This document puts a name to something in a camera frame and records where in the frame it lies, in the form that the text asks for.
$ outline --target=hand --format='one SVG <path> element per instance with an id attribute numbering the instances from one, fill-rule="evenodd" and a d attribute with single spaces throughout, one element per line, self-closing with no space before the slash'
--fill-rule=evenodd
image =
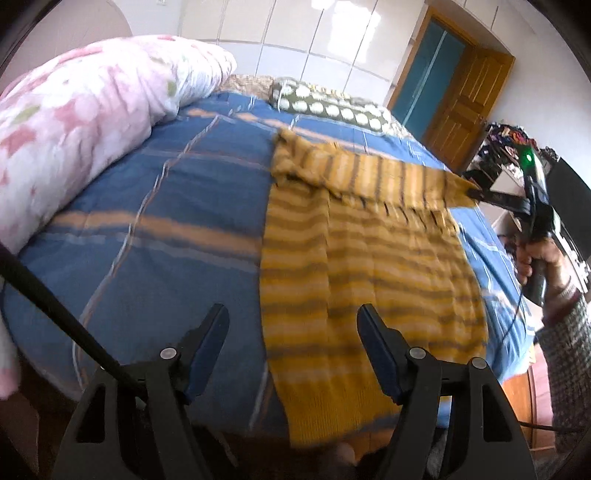
<path id="1" fill-rule="evenodd" d="M 525 285 L 532 275 L 531 261 L 533 258 L 541 258 L 547 263 L 546 298 L 562 292 L 569 283 L 570 274 L 566 268 L 564 256 L 554 240 L 547 238 L 534 244 L 519 245 L 517 248 L 517 280 L 522 285 Z"/>

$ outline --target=sweater sleeve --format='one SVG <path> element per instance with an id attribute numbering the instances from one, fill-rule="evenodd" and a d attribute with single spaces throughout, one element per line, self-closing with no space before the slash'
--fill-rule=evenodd
<path id="1" fill-rule="evenodd" d="M 566 317 L 538 332 L 548 364 L 555 427 L 583 427 L 591 422 L 591 322 L 581 296 Z M 556 450 L 572 450 L 582 433 L 557 433 Z"/>

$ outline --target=wooden door frame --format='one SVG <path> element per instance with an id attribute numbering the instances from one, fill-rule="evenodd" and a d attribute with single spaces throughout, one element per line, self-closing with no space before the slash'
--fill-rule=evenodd
<path id="1" fill-rule="evenodd" d="M 421 23 L 421 27 L 418 30 L 417 38 L 415 39 L 410 54 L 408 55 L 408 59 L 404 64 L 404 68 L 402 69 L 400 78 L 396 83 L 396 87 L 394 87 L 394 91 L 388 102 L 388 110 L 392 110 L 392 108 L 394 108 L 396 100 L 398 100 L 404 82 L 406 82 L 406 79 L 410 72 L 410 68 L 413 65 L 415 57 L 417 56 L 418 48 L 421 45 L 421 42 L 423 41 L 425 32 L 427 31 L 427 27 L 431 20 L 435 20 L 437 23 L 441 24 L 441 26 L 445 28 L 447 31 L 453 33 L 456 37 L 461 38 L 468 46 L 473 47 L 478 45 L 478 42 L 468 32 L 459 27 L 453 20 L 447 18 L 442 13 L 439 13 L 435 9 L 435 7 L 430 5 L 427 8 L 427 13 L 425 13 L 425 18 L 423 19 L 423 23 Z"/>

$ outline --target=blue bedsheet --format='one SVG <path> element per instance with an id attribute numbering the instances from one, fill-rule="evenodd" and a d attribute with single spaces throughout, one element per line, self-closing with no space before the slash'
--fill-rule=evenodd
<path id="1" fill-rule="evenodd" d="M 228 339 L 197 421 L 238 433 L 287 435 L 265 364 L 258 264 L 276 127 L 312 141 L 336 139 L 362 153 L 444 168 L 414 140 L 273 110 L 220 93 L 156 127 L 22 251 L 21 259 L 123 364 L 154 357 L 196 327 L 215 302 L 230 311 Z M 462 244 L 485 299 L 487 360 L 510 377 L 532 342 L 512 266 L 479 209 L 456 209 Z M 42 313 L 6 288 L 3 314 L 26 357 L 78 398 L 94 364 Z M 447 421 L 449 405 L 440 411 Z"/>

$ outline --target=black monitor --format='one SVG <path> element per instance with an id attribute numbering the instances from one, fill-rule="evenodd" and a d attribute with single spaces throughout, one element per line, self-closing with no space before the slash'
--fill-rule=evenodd
<path id="1" fill-rule="evenodd" d="M 548 174 L 546 188 L 552 207 L 587 260 L 591 255 L 591 188 L 562 159 Z"/>

